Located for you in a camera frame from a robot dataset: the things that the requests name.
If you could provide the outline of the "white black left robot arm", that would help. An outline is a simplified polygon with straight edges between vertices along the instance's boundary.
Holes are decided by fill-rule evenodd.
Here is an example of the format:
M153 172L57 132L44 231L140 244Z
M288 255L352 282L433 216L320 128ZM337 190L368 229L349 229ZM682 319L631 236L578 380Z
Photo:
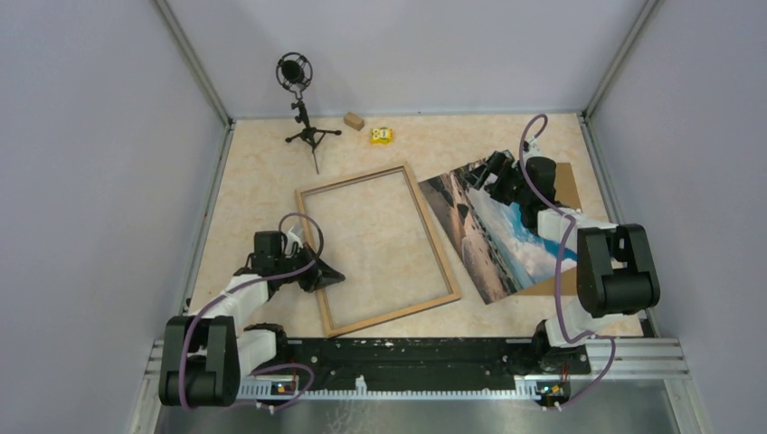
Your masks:
M166 323L158 397L168 407L229 407L241 380L262 367L280 373L290 350L280 325L248 324L288 284L308 292L344 282L345 275L289 231L257 231L253 250L225 289L197 311Z

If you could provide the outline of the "wooden picture frame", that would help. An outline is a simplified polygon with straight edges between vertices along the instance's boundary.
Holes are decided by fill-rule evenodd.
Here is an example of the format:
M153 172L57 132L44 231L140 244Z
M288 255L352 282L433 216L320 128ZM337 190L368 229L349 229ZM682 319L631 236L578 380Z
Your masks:
M345 280L317 292L338 337L458 301L459 285L410 165L397 162L296 191L305 239Z

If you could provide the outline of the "aluminium frame rail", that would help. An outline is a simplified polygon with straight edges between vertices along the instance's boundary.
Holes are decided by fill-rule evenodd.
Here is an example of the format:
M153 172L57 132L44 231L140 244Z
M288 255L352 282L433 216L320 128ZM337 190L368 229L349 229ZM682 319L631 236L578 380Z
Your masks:
M672 338L534 352L512 338L296 338L228 408L157 395L156 341L133 433L709 433Z

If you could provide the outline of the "brown cardboard backing board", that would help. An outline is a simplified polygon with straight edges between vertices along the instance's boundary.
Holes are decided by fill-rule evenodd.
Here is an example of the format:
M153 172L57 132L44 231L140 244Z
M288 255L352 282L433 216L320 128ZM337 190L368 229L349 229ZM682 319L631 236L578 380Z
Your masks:
M609 217L594 175L585 177L585 187L578 183L579 172L570 163L558 163L554 186L555 198L567 206L582 210L588 216L608 221ZM516 253L525 273L519 279L523 288L517 296L551 296L554 291L554 272L557 241L547 241L521 228L517 235Z

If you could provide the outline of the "beach landscape photo print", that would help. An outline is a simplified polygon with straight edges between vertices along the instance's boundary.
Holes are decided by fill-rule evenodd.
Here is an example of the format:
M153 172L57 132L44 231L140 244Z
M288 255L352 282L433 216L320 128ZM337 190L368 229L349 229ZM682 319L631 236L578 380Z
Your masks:
M485 304L509 296L554 293L556 241L522 224L516 203L504 205L470 180L485 159L418 182Z

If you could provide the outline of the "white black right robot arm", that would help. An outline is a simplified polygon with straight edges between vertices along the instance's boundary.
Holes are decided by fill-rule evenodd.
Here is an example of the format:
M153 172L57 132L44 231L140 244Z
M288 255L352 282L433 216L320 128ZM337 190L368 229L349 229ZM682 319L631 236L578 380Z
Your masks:
M538 325L530 348L533 366L543 373L566 362L566 348L656 306L661 292L645 228L594 220L557 201L556 175L554 160L523 150L519 158L494 152L464 176L490 199L517 205L525 228L558 245L555 314Z

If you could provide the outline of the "black microphone on tripod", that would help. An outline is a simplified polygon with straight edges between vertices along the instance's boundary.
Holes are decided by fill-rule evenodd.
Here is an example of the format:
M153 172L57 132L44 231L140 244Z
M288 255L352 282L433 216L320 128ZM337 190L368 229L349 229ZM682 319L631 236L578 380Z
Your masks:
M283 54L278 59L275 75L279 85L293 95L294 101L290 104L290 107L298 112L294 120L303 126L297 134L286 137L285 142L291 143L295 140L301 140L307 144L311 150L316 173L319 174L317 149L327 135L341 136L343 132L338 129L318 128L311 123L303 93L311 85L314 72L312 64L305 55L299 52Z

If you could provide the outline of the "yellow toy car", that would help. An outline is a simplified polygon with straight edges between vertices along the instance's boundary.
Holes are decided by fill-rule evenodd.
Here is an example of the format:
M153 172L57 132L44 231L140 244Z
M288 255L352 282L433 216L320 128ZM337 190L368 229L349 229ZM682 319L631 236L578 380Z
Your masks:
M393 130L389 127L372 128L369 133L369 142L374 145L389 144L393 141Z

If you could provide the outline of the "small wooden block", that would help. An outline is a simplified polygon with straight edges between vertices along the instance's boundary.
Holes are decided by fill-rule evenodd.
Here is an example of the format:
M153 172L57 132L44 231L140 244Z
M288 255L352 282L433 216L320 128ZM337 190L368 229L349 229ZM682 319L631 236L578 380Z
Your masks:
M355 131L361 131L365 127L365 120L354 112L347 112L343 116L344 124Z

